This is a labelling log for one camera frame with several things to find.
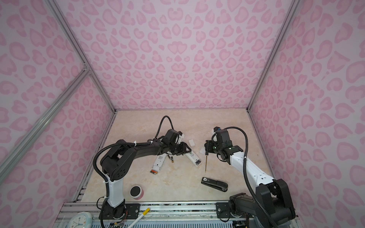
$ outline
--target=black stapler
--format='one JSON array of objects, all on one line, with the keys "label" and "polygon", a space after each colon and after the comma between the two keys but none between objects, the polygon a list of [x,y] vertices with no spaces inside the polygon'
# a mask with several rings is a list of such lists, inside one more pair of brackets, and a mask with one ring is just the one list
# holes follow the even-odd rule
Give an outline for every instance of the black stapler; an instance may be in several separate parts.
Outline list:
[{"label": "black stapler", "polygon": [[204,185],[207,185],[209,187],[218,189],[222,192],[226,192],[228,190],[228,184],[225,183],[225,182],[222,182],[222,181],[215,181],[213,179],[203,177],[201,179],[201,183],[204,184]]}]

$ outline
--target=aluminum frame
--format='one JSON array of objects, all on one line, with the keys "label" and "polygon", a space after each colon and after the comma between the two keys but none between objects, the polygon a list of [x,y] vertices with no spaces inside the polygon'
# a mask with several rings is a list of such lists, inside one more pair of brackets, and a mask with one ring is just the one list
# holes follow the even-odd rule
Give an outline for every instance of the aluminum frame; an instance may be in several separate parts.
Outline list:
[{"label": "aluminum frame", "polygon": [[80,58],[80,60],[84,63],[85,67],[88,67],[91,71],[91,79],[96,85],[96,88],[99,90],[102,98],[107,103],[109,108],[112,110],[112,112],[115,112],[115,107],[113,103],[110,100],[110,97],[106,93],[104,87],[101,85],[98,77],[95,74],[94,69],[92,68],[92,65],[89,63],[84,51],[82,50],[80,44],[77,41],[77,38],[75,34],[73,33],[72,29],[70,28],[70,25],[68,24],[64,14],[62,13],[61,9],[59,8],[59,5],[55,0],[44,0],[46,4],[48,5],[49,9],[51,10],[52,14],[54,15],[56,21],[58,22],[59,26],[62,28],[64,34],[70,41],[70,44],[75,49],[75,52],[77,56]]},{"label": "aluminum frame", "polygon": [[80,72],[76,79],[74,79],[70,86],[62,92],[62,94],[52,104],[52,106],[39,118],[39,120],[33,125],[32,129],[27,133],[24,139],[22,139],[21,142],[10,151],[9,156],[0,165],[0,184],[12,172],[29,148],[43,133],[48,124],[56,117],[58,112],[63,108],[64,104],[69,100],[69,98],[89,75],[90,71],[86,67]]},{"label": "aluminum frame", "polygon": [[250,122],[251,122],[251,125],[252,125],[252,128],[255,132],[256,138],[258,139],[258,142],[260,144],[262,153],[264,154],[266,164],[269,167],[270,172],[271,172],[271,174],[274,178],[277,178],[276,174],[275,174],[273,166],[272,166],[272,164],[269,160],[268,154],[266,153],[263,140],[262,140],[262,138],[259,134],[259,131],[258,131],[256,125],[255,125],[255,122],[252,118],[252,114],[250,112],[251,112],[251,109],[253,108],[253,105],[255,104],[255,101],[256,101],[258,95],[259,95],[259,92],[262,88],[264,80],[266,79],[266,77],[269,73],[269,69],[272,66],[272,63],[274,62],[275,57],[276,57],[277,53],[279,52],[282,43],[284,42],[284,39],[285,39],[289,29],[290,29],[290,26],[293,23],[294,18],[296,16],[296,14],[298,13],[299,9],[300,9],[301,3],[302,3],[302,0],[293,0],[292,1],[291,5],[289,7],[289,11],[288,11],[288,13],[287,13],[287,15],[284,19],[284,22],[283,22],[283,24],[282,24],[282,26],[279,30],[279,34],[278,34],[278,36],[275,40],[274,46],[273,46],[273,48],[270,52],[269,58],[265,63],[264,70],[261,73],[260,79],[259,79],[259,81],[258,81],[258,83],[255,87],[252,98],[250,99],[250,102],[249,102],[249,104],[247,106],[247,109],[246,109],[247,110],[247,115],[248,115],[248,117],[250,119]]},{"label": "aluminum frame", "polygon": [[[110,129],[112,128],[112,125],[113,125],[113,122],[115,120],[116,114],[117,114],[117,112],[112,113],[112,116],[110,117],[107,128],[105,129],[104,133],[102,134],[100,142],[99,142],[98,146],[96,147],[95,152],[92,155],[92,158],[94,158],[95,154],[100,150],[100,148],[103,147],[103,145],[104,145],[104,143],[105,143],[105,141],[108,137],[108,134],[110,132]],[[93,166],[92,166],[92,160],[91,160],[90,164],[88,165],[85,173],[83,174],[81,182],[79,183],[79,186],[77,187],[77,190],[76,190],[76,192],[75,192],[75,194],[72,198],[72,202],[76,202],[78,200],[78,196],[80,195],[80,192],[81,192],[83,186],[86,186],[89,179],[90,179],[90,176],[92,174],[92,170],[93,170]]]},{"label": "aluminum frame", "polygon": [[271,52],[269,54],[269,58],[268,60],[266,61],[265,63],[265,66],[264,66],[264,69],[260,75],[260,78],[259,78],[259,81],[258,83],[256,84],[256,87],[254,89],[254,92],[253,92],[253,95],[252,95],[252,98],[250,99],[250,102],[247,106],[247,110],[251,110],[253,104],[255,103],[255,100],[258,96],[258,93],[262,87],[262,84],[264,82],[264,79],[267,77],[268,75],[268,72],[269,72],[269,69],[272,65],[272,63],[274,62],[274,59],[275,59],[275,56],[277,55],[279,49],[280,49],[280,46],[282,45],[282,43],[284,42],[284,39],[290,29],[290,26],[291,24],[293,23],[294,21],[294,18],[295,18],[295,15],[297,14],[298,12],[298,9],[300,8],[300,5],[302,3],[302,0],[293,0],[292,3],[290,4],[290,7],[289,7],[289,11],[284,19],[284,22],[279,30],[279,33],[277,35],[277,38],[275,40],[275,43],[274,43],[274,46],[273,48],[271,49]]},{"label": "aluminum frame", "polygon": [[[147,208],[150,208],[151,211],[145,215],[144,219],[148,221],[219,221],[215,206],[215,203],[217,202],[228,201],[157,201],[126,202],[126,204],[139,203],[141,205],[139,212],[143,212]],[[100,221],[98,219],[100,210],[96,207],[96,202],[78,202],[64,203],[55,222],[63,222],[83,211],[90,212],[93,215],[93,221]]]}]

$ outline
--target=pink leopard print wall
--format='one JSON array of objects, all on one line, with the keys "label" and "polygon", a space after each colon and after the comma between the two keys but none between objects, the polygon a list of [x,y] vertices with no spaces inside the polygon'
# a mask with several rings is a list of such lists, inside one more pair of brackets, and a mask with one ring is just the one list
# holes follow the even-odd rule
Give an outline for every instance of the pink leopard print wall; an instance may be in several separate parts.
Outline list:
[{"label": "pink leopard print wall", "polygon": [[306,0],[253,116],[304,227],[365,227],[365,1]]},{"label": "pink leopard print wall", "polygon": [[246,107],[291,0],[59,0],[116,108]]},{"label": "pink leopard print wall", "polygon": [[91,162],[111,111],[87,78],[0,186],[1,227],[52,227]]},{"label": "pink leopard print wall", "polygon": [[0,3],[0,164],[81,69],[42,0]]}]

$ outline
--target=beige floor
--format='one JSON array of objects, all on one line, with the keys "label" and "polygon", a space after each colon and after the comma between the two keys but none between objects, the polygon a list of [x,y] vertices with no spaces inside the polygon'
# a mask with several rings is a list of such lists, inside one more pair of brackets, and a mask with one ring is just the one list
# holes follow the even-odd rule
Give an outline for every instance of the beige floor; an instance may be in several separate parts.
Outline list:
[{"label": "beige floor", "polygon": [[[123,195],[127,202],[136,201],[129,195],[133,185],[140,185],[144,190],[144,196],[138,201],[228,200],[231,195],[240,192],[249,194],[241,173],[227,163],[220,162],[214,154],[208,156],[205,173],[205,155],[200,154],[199,150],[204,146],[205,140],[211,138],[211,129],[215,126],[242,128],[248,135],[249,158],[263,171],[270,173],[244,109],[119,111],[105,146],[119,139],[127,142],[146,142],[155,136],[164,115],[170,116],[175,130],[185,134],[185,142],[194,139],[196,146],[192,147],[192,150],[200,157],[202,164],[196,167],[186,156],[174,156],[174,163],[166,158],[161,171],[153,175],[150,170],[156,156],[135,159],[124,177]],[[159,136],[164,135],[168,129],[170,123],[165,119]],[[245,148],[241,132],[232,129],[229,133],[233,145]],[[228,191],[221,192],[202,185],[202,177],[228,183]],[[103,179],[93,171],[82,202],[96,202],[104,195]]]}]

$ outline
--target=mounting plate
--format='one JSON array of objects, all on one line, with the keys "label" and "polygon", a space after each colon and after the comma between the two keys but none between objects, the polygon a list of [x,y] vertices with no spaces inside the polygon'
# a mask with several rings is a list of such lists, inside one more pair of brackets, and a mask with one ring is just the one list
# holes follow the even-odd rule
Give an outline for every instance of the mounting plate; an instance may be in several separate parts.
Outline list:
[{"label": "mounting plate", "polygon": [[217,218],[219,219],[227,219],[231,217],[228,203],[216,203],[215,210],[217,212]]},{"label": "mounting plate", "polygon": [[140,204],[125,204],[125,207],[118,206],[116,208],[113,208],[109,204],[105,204],[103,211],[103,220],[115,219],[114,216],[117,217],[123,216],[125,208],[128,211],[127,219],[136,219],[138,217],[139,207]]}]

